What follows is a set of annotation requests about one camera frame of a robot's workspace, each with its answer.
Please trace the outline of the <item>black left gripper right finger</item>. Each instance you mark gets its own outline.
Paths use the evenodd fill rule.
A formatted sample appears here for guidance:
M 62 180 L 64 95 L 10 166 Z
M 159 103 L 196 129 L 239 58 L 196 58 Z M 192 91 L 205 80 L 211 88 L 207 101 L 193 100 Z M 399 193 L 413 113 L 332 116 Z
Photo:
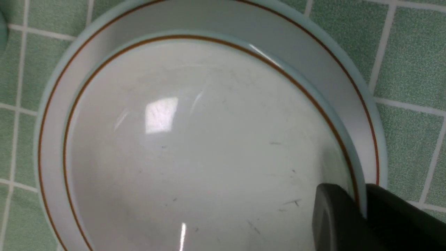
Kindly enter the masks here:
M 446 225 L 393 193 L 367 184 L 372 251 L 444 251 Z

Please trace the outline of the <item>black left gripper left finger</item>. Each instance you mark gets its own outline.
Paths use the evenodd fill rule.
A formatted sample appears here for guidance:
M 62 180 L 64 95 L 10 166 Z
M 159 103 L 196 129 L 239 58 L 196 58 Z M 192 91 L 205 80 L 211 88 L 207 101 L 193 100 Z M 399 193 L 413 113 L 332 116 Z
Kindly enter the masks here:
M 336 184 L 319 184 L 312 218 L 317 251 L 379 251 L 375 237 L 359 207 Z

